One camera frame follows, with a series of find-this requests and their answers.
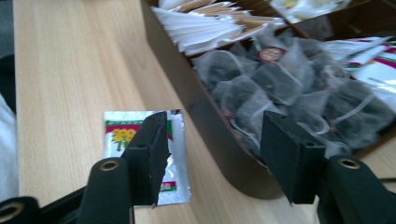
brown wooden box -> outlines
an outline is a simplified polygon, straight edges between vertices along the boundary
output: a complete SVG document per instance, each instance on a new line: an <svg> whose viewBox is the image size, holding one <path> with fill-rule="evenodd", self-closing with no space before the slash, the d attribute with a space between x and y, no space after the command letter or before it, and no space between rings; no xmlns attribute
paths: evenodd
<svg viewBox="0 0 396 224"><path fill-rule="evenodd" d="M233 0L239 7L252 10L253 15L280 15L263 0ZM225 178L243 193L259 198L273 199L282 195L280 187L266 168L257 161L234 138L232 127L206 91L201 80L194 74L191 62L177 47L158 22L150 6L158 6L156 0L141 0L147 32L147 40L171 81L182 104L190 114L195 126L204 138L210 153ZM388 0L355 1L353 7L336 11L307 21L290 24L294 33L301 37L318 38L312 24L328 25L331 35L320 39L356 37L378 32L396 31L396 7ZM396 125L384 131L380 142L364 149L357 156L372 151L396 135Z"/></svg>

wooden table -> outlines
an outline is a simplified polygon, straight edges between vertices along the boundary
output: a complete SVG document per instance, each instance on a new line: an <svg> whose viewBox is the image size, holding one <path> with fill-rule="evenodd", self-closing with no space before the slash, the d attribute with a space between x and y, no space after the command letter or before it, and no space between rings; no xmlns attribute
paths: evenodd
<svg viewBox="0 0 396 224"><path fill-rule="evenodd" d="M105 111L183 109L146 42L139 1L14 1L14 18L21 195L45 205L84 186L103 158ZM185 124L192 203L137 208L137 223L315 222L312 205L232 187L187 114Z"/></svg>

mesh tea bag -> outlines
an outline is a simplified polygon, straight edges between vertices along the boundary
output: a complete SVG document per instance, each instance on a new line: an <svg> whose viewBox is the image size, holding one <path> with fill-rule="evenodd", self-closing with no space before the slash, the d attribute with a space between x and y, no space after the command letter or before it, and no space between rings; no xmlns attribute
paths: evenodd
<svg viewBox="0 0 396 224"><path fill-rule="evenodd" d="M310 133L327 133L329 124L322 115L329 95L329 91L315 91L302 95L289 107L289 116Z"/></svg>
<svg viewBox="0 0 396 224"><path fill-rule="evenodd" d="M235 117L236 110L246 102L260 87L248 76L236 77L222 95L220 108L228 119Z"/></svg>
<svg viewBox="0 0 396 224"><path fill-rule="evenodd" d="M216 104L221 107L221 102L223 100L224 94L231 88L233 83L230 81L220 81L216 85L215 89L213 89L211 93L212 98L215 100Z"/></svg>
<svg viewBox="0 0 396 224"><path fill-rule="evenodd" d="M233 46L230 48L230 52L233 55L243 58L246 58L248 56L248 51L240 42L236 42L235 44L233 44Z"/></svg>
<svg viewBox="0 0 396 224"><path fill-rule="evenodd" d="M252 135L243 130L233 130L233 134L243 148L253 154L256 159L261 160L260 143Z"/></svg>
<svg viewBox="0 0 396 224"><path fill-rule="evenodd" d="M297 41L288 49L279 63L303 84L305 92L309 91L315 73Z"/></svg>
<svg viewBox="0 0 396 224"><path fill-rule="evenodd" d="M307 58L311 58L324 51L321 42L318 40L297 38L297 42Z"/></svg>
<svg viewBox="0 0 396 224"><path fill-rule="evenodd" d="M267 110L281 113L263 90L257 90L236 111L235 124L239 130L245 131L255 139L258 148L262 139L262 116Z"/></svg>
<svg viewBox="0 0 396 224"><path fill-rule="evenodd" d="M324 116L351 148L368 147L377 132L394 119L393 112L359 81L333 80Z"/></svg>
<svg viewBox="0 0 396 224"><path fill-rule="evenodd" d="M328 79L333 77L350 78L350 73L334 61L328 54L320 53L311 57L311 66L315 71L311 91L322 91L329 88Z"/></svg>
<svg viewBox="0 0 396 224"><path fill-rule="evenodd" d="M259 41L257 40L257 38L252 37L251 45L247 50L247 58L249 58L250 60L258 61L257 53L260 50L262 50L262 46L260 45Z"/></svg>
<svg viewBox="0 0 396 224"><path fill-rule="evenodd" d="M267 26L264 29L261 29L254 36L254 39L258 41L258 44L262 49L268 47L277 47L280 49L286 49L286 45L275 37L274 29Z"/></svg>
<svg viewBox="0 0 396 224"><path fill-rule="evenodd" d="M257 62L238 57L225 50L210 50L204 55L192 59L194 70L204 85L212 91L220 81L252 73Z"/></svg>
<svg viewBox="0 0 396 224"><path fill-rule="evenodd" d="M252 79L277 104L292 105L303 93L303 84L281 64L262 64Z"/></svg>

tea packet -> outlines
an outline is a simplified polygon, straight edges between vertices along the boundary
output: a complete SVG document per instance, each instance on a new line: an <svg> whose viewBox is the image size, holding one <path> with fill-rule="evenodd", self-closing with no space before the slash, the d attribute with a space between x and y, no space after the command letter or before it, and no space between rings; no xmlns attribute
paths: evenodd
<svg viewBox="0 0 396 224"><path fill-rule="evenodd" d="M156 111L107 111L105 112L105 158L119 157L133 139L143 120ZM168 147L171 156L158 205L189 203L191 201L189 173L186 162L184 121L180 110L167 110Z"/></svg>

yellow flower illustration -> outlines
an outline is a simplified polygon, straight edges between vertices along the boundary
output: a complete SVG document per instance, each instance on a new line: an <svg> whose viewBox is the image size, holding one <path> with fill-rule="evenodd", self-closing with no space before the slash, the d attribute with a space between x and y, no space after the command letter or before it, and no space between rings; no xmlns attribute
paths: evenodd
<svg viewBox="0 0 396 224"><path fill-rule="evenodd" d="M118 144L117 151L121 151L121 147L127 147L131 142L136 131L134 129L115 129L112 133L113 142Z"/></svg>
<svg viewBox="0 0 396 224"><path fill-rule="evenodd" d="M120 134L120 129L115 129L115 130L113 130L113 134L114 134L114 135Z"/></svg>
<svg viewBox="0 0 396 224"><path fill-rule="evenodd" d="M116 141L116 142L120 142L120 141L122 141L122 139L123 139L123 138L122 138L122 136L120 136L120 135L114 135L114 136L113 136L113 140Z"/></svg>

